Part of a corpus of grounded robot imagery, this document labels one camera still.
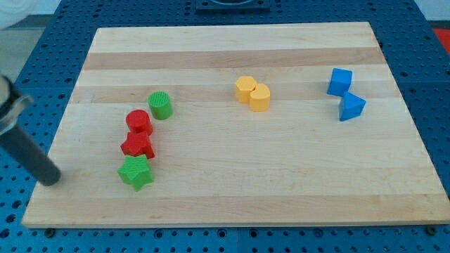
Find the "clear plastic tool mount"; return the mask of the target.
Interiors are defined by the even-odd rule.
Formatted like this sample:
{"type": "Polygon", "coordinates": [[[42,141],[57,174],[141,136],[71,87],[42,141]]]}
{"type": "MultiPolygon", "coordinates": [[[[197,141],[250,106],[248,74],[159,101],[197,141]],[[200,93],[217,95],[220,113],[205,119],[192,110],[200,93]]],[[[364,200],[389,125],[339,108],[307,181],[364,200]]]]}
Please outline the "clear plastic tool mount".
{"type": "Polygon", "coordinates": [[[8,77],[1,75],[1,135],[16,125],[19,115],[33,102],[30,95],[22,95],[8,77]]]}

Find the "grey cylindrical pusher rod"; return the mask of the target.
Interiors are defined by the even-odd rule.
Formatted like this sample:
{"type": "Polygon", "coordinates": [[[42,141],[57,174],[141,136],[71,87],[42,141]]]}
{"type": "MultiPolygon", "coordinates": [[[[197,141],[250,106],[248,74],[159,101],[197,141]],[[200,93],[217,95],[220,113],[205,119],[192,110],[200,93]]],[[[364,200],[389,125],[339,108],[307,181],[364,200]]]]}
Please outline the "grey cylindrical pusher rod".
{"type": "Polygon", "coordinates": [[[60,169],[20,125],[1,135],[1,147],[43,186],[52,186],[60,180],[60,169]]]}

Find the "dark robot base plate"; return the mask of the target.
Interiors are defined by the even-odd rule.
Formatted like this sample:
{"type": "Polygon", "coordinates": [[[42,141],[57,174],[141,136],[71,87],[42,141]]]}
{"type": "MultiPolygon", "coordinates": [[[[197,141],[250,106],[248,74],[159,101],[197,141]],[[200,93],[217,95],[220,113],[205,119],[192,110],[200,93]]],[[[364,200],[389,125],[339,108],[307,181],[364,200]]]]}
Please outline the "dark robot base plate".
{"type": "Polygon", "coordinates": [[[269,11],[270,0],[195,0],[197,13],[210,11],[269,11]]]}

